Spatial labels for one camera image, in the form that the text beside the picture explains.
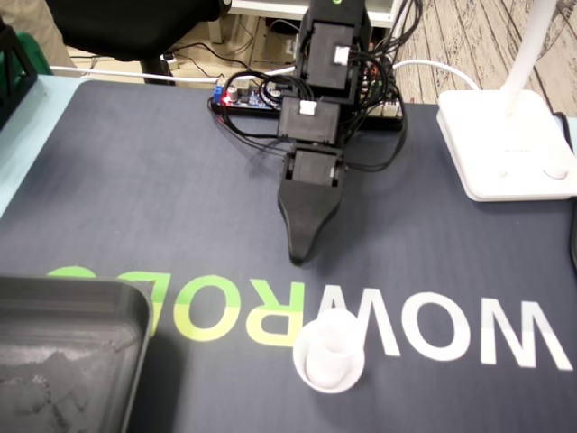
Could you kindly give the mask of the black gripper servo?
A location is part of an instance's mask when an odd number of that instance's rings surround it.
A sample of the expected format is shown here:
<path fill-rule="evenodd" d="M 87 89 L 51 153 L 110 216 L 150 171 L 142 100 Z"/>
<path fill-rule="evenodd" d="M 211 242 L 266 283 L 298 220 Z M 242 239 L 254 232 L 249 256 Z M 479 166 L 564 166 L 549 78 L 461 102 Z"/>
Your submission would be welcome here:
<path fill-rule="evenodd" d="M 278 204 L 285 222 L 288 256 L 308 260 L 318 234 L 341 203 L 343 151 L 324 145 L 295 145 L 285 156 Z"/>

